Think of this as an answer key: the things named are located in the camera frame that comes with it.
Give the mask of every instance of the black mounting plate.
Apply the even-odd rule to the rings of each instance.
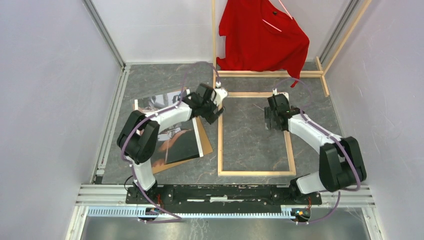
[[[155,202],[176,213],[281,213],[281,205],[321,205],[317,192],[292,199],[281,185],[158,185],[148,191]],[[127,204],[148,204],[138,188],[129,187]]]

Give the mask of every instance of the white backdrop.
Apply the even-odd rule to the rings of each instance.
[[[278,0],[270,0],[283,10]],[[128,63],[212,61],[211,0],[93,0],[123,59]],[[308,60],[319,56],[348,0],[282,0],[310,40]],[[219,27],[227,0],[215,0]],[[216,32],[216,52],[224,38]]]

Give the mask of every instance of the gray marble surface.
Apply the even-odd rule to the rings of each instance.
[[[132,100],[173,91],[191,64],[149,64],[131,66],[124,92],[113,142],[107,159],[103,184],[123,184],[131,175],[129,166],[120,160],[120,149],[116,139],[132,111]],[[305,65],[314,69],[313,63]],[[280,78],[222,78],[222,86],[229,92],[270,92]],[[304,108],[318,124],[336,134],[340,129],[329,98],[324,97],[319,78],[301,79],[310,89],[298,83],[290,88],[292,80],[280,85],[280,92],[288,92],[292,105]],[[199,83],[212,85],[212,70],[205,64],[192,67],[186,85],[195,91]],[[263,107],[265,98],[228,98],[224,101],[223,116],[225,171],[287,171],[287,153],[282,132],[265,130]],[[293,177],[265,176],[218,176],[217,175],[217,132],[218,121],[209,125],[202,123],[213,153],[193,159],[155,174],[160,184],[288,184]],[[298,176],[318,170],[318,154],[296,135],[291,135],[296,172]]]

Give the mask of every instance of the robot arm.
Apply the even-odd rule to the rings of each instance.
[[[134,134],[131,137],[124,154],[133,165],[134,179],[139,181],[145,191],[156,183],[150,158],[155,150],[158,134],[170,126],[199,116],[212,124],[223,113],[224,108],[218,108],[227,96],[228,92],[222,87],[212,88],[206,84],[200,84],[196,92],[183,96],[179,105],[179,101],[175,101],[171,106],[147,114],[138,110],[130,114],[117,139],[117,145],[121,149],[136,125],[143,119],[155,115],[138,129],[143,131],[141,135]]]
[[[268,103],[269,107],[264,110],[269,129],[289,131],[319,153],[319,171],[290,181],[294,197],[320,191],[334,192],[356,184],[355,175],[335,141],[347,152],[360,181],[367,178],[361,150],[355,138],[343,138],[319,126],[307,114],[301,114],[299,108],[290,106],[283,93],[275,92],[268,98]]]

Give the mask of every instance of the black wire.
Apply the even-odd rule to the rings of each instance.
[[[128,180],[130,180],[130,178],[132,178],[133,177],[133,175],[131,175],[131,176],[129,176],[126,180],[125,180],[125,182],[123,183],[123,188],[128,192],[128,189],[127,189],[127,187],[125,186],[125,185],[127,185],[127,182],[128,182]]]

